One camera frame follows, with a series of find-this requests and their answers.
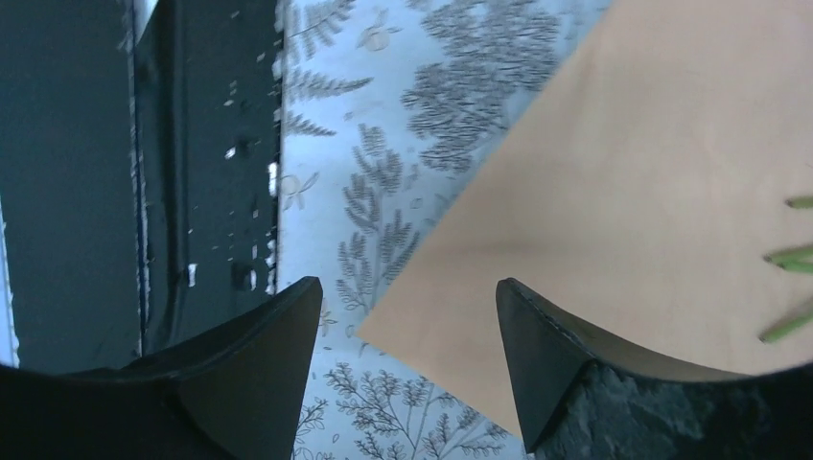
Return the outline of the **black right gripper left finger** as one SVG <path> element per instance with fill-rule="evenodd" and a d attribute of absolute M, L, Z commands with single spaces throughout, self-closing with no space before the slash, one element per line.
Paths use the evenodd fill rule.
<path fill-rule="evenodd" d="M 1 370 L 5 459 L 287 459 L 322 286 L 261 306 L 121 369 Z"/>

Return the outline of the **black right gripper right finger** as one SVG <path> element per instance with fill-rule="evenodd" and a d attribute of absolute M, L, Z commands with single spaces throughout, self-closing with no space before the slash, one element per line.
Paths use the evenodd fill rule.
<path fill-rule="evenodd" d="M 808 459 L 812 368 L 745 376 L 666 356 L 501 280 L 496 308 L 538 459 Z"/>

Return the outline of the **orange wrapping paper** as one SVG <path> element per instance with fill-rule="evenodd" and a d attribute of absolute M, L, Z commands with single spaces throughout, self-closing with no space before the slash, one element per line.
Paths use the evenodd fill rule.
<path fill-rule="evenodd" d="M 614 1 L 358 329 L 513 434 L 495 306 L 515 278 L 680 359 L 680 380 L 808 362 L 759 335 L 812 297 L 812 5 Z"/>

